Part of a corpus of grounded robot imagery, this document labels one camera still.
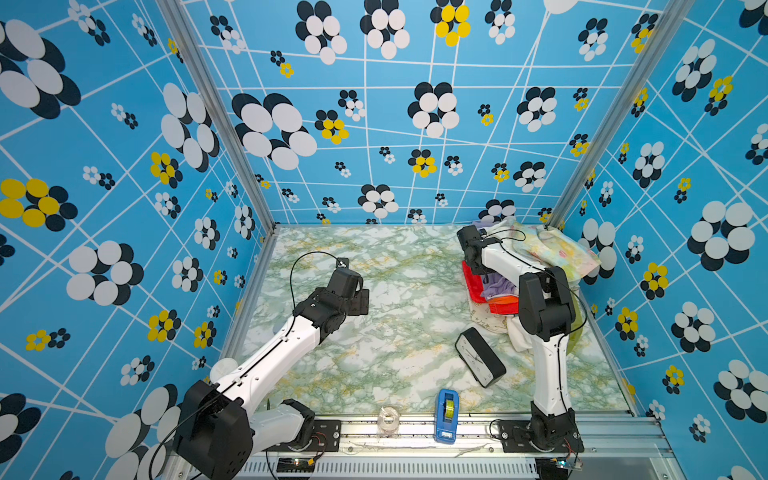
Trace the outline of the purple cloth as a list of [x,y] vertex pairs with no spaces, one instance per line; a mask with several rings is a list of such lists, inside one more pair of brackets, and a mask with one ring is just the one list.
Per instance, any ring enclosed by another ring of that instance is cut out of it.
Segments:
[[499,297],[518,296],[518,287],[499,273],[481,275],[481,295],[487,301]]

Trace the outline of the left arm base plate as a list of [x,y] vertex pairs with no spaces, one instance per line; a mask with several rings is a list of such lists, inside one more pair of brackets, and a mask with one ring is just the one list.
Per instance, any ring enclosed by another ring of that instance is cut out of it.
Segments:
[[272,452],[323,453],[338,452],[342,422],[337,419],[316,419],[312,429],[298,440],[280,443],[268,449]]

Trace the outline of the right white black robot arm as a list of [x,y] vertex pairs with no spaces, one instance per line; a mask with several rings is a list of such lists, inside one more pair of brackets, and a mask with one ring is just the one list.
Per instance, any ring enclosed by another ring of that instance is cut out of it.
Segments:
[[498,273],[518,287],[518,319],[531,337],[535,364],[529,438],[537,449],[552,450],[576,426],[566,367],[566,339],[572,332],[576,307],[565,272],[524,259],[507,241],[473,225],[461,228],[457,237],[472,273]]

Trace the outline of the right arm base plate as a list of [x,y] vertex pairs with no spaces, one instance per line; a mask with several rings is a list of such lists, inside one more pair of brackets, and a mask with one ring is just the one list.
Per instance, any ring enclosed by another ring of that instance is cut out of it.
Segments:
[[496,436],[505,453],[565,455],[584,452],[584,444],[576,432],[576,425],[565,417],[553,421],[500,420],[496,426]]

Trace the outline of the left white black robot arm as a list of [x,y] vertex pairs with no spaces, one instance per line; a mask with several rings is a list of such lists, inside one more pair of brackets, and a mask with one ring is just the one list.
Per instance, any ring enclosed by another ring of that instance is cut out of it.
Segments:
[[267,394],[305,355],[336,332],[349,316],[368,312],[370,292],[348,268],[298,303],[281,329],[260,350],[184,396],[173,450],[209,479],[234,478],[250,455],[277,445],[305,447],[315,413],[293,399],[259,410]]

